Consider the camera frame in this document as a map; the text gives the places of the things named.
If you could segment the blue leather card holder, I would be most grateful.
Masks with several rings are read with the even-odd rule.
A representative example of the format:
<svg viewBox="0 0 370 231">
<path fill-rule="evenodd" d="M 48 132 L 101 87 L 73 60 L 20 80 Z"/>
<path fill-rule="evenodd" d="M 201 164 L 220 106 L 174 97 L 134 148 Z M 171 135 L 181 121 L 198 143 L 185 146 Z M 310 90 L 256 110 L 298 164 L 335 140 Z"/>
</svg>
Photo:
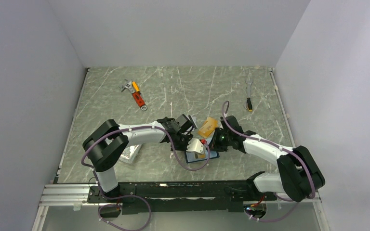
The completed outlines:
<svg viewBox="0 0 370 231">
<path fill-rule="evenodd" d="M 209 159 L 219 158 L 220 155 L 218 152 L 211 151 L 209 154 Z M 193 152 L 186 152 L 185 153 L 185 160 L 188 164 L 199 162 L 199 161 L 206 161 L 208 159 L 208 151 L 205 154 L 197 154 Z"/>
</svg>

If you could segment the silver card stack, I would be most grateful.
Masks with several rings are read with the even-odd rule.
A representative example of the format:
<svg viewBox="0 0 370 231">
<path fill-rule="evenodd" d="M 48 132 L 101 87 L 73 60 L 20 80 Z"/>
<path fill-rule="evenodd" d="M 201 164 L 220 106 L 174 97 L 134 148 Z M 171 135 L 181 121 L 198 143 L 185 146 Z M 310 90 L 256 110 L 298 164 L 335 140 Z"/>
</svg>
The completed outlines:
<svg viewBox="0 0 370 231">
<path fill-rule="evenodd" d="M 198 127 L 197 127 L 197 124 L 196 124 L 196 117 L 193 116 L 193 115 L 189 115 L 188 118 L 191 121 L 193 128 L 197 129 Z"/>
</svg>

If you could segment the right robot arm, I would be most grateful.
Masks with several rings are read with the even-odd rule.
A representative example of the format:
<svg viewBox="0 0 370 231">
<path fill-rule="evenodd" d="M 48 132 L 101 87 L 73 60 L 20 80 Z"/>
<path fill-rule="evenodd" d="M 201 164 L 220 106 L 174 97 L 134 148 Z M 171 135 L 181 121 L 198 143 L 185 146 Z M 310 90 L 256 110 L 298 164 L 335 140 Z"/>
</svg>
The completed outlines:
<svg viewBox="0 0 370 231">
<path fill-rule="evenodd" d="M 287 147 L 266 140 L 256 132 L 244 131 L 234 116 L 221 118 L 221 128 L 216 128 L 209 148 L 226 152 L 229 147 L 244 154 L 252 154 L 277 167 L 277 173 L 260 171 L 246 182 L 246 193 L 257 200 L 264 193 L 284 193 L 295 202 L 314 197 L 315 191 L 325 185 L 325 178 L 304 146 Z"/>
</svg>

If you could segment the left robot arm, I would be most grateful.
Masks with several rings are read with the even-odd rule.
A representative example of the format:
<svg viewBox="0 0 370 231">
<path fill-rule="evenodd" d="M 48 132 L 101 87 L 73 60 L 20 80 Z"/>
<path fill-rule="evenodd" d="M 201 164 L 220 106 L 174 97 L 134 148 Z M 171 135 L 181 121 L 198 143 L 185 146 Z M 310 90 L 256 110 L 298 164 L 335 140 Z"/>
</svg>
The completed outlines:
<svg viewBox="0 0 370 231">
<path fill-rule="evenodd" d="M 148 124 L 123 125 L 106 120 L 82 144 L 100 183 L 100 196 L 107 202 L 119 196 L 114 165 L 123 151 L 145 143 L 170 143 L 172 150 L 185 151 L 193 138 L 194 123 L 184 114 L 177 119 L 162 118 Z"/>
</svg>

